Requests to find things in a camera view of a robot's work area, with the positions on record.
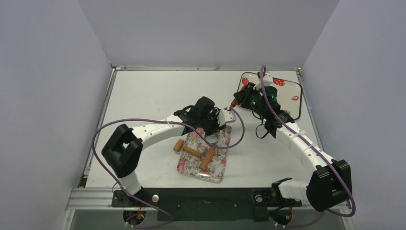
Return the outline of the floral pattern tray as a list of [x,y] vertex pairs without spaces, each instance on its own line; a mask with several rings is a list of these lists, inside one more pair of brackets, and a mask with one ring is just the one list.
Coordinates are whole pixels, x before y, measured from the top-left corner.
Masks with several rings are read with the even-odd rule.
[[177,172],[197,179],[220,183],[223,180],[227,149],[210,147],[201,137],[209,138],[202,128],[197,132],[187,134],[185,139],[179,139],[173,150],[180,155]]

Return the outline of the metal spatula wooden handle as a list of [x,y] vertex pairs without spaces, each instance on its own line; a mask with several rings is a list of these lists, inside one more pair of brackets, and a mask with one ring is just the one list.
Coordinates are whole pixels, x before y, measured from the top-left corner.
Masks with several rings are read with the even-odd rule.
[[231,108],[235,108],[237,105],[238,105],[238,102],[237,102],[236,99],[234,99],[234,100],[231,102],[230,107],[231,107]]

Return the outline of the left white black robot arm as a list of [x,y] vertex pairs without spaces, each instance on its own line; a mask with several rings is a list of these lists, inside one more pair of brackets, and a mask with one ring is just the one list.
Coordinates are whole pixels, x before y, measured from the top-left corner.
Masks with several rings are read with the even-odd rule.
[[102,156],[113,169],[120,185],[126,190],[124,200],[131,206],[142,202],[143,193],[135,169],[141,152],[153,144],[171,137],[180,137],[202,128],[207,135],[225,129],[235,121],[231,110],[219,109],[203,96],[194,105],[188,105],[158,123],[143,126],[119,125],[102,149]]

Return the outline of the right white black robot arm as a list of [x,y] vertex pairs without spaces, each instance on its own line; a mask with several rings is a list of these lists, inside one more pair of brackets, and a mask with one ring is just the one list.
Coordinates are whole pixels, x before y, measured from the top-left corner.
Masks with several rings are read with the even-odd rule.
[[351,169],[345,160],[336,160],[315,145],[295,120],[277,102],[277,89],[264,87],[265,94],[249,83],[233,94],[234,104],[251,110],[263,121],[267,132],[283,143],[302,163],[311,178],[309,182],[284,178],[274,182],[271,201],[277,205],[288,199],[309,202],[319,212],[350,200]]

